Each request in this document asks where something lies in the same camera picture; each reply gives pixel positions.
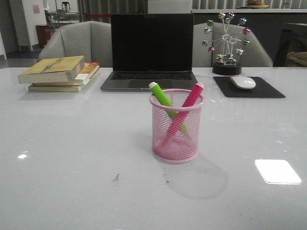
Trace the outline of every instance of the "laptop screen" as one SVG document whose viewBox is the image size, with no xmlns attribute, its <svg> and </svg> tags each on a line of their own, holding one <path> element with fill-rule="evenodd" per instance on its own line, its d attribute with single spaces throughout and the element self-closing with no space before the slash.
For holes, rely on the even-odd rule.
<svg viewBox="0 0 307 230">
<path fill-rule="evenodd" d="M 193 14 L 113 14 L 113 70 L 192 70 L 193 23 Z"/>
</svg>

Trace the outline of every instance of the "mouse pad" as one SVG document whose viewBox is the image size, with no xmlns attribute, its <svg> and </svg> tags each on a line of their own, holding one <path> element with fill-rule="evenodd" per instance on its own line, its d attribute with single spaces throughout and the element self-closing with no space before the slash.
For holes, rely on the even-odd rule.
<svg viewBox="0 0 307 230">
<path fill-rule="evenodd" d="M 213 77 L 223 94 L 226 97 L 254 97 L 254 98 L 285 98 L 286 96 L 280 93 L 273 86 L 268 84 L 260 77 L 251 77 L 256 86 L 250 90 L 240 90 L 236 88 L 230 80 L 230 77 Z"/>
</svg>

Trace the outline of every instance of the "white mouse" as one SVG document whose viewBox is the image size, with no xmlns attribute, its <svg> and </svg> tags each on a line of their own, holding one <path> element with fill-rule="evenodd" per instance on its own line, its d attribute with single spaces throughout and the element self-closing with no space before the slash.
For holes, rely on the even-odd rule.
<svg viewBox="0 0 307 230">
<path fill-rule="evenodd" d="M 238 89 L 242 90 L 250 90 L 256 86 L 255 81 L 250 77 L 233 76 L 230 77 L 230 80 Z"/>
</svg>

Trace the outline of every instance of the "pink mesh pen holder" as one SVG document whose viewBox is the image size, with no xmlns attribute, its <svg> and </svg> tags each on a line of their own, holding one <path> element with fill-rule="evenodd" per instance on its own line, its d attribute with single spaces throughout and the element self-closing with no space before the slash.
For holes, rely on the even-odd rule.
<svg viewBox="0 0 307 230">
<path fill-rule="evenodd" d="M 149 98 L 153 105 L 153 151 L 164 161 L 190 161 L 198 154 L 201 107 L 205 99 L 200 95 L 193 106 L 182 107 L 190 90 L 163 92 L 174 107 L 161 105 L 154 95 Z M 184 115 L 184 120 L 176 119 L 179 114 Z"/>
</svg>

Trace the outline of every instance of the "decorative ornament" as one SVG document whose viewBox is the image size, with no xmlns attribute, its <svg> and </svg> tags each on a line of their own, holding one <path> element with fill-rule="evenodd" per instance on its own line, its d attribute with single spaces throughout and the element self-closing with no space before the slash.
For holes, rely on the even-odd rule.
<svg viewBox="0 0 307 230">
<path fill-rule="evenodd" d="M 244 50 L 242 48 L 237 48 L 234 51 L 233 45 L 236 44 L 238 41 L 240 41 L 242 42 L 243 46 L 249 46 L 250 41 L 248 39 L 239 40 L 238 38 L 236 38 L 236 35 L 238 34 L 248 35 L 251 32 L 251 29 L 245 27 L 238 34 L 233 34 L 230 31 L 228 31 L 229 24 L 231 20 L 234 18 L 234 16 L 235 14 L 232 12 L 230 13 L 220 12 L 218 17 L 219 19 L 221 19 L 222 23 L 224 24 L 224 34 L 219 34 L 221 38 L 212 41 L 203 40 L 202 42 L 203 46 L 208 46 L 209 43 L 214 42 L 214 45 L 208 48 L 209 53 L 213 53 L 218 45 L 221 46 L 220 53 L 216 55 L 217 62 L 213 64 L 213 72 L 217 74 L 237 75 L 242 72 L 241 64 L 236 62 L 234 54 L 240 56 L 244 53 Z M 246 22 L 247 22 L 246 18 L 240 18 L 238 26 L 239 25 L 243 26 Z M 213 24 L 214 24 L 213 20 L 207 21 L 208 26 L 213 26 Z M 214 31 L 212 31 L 212 29 L 209 27 L 205 27 L 204 33 L 205 34 L 214 33 Z"/>
</svg>

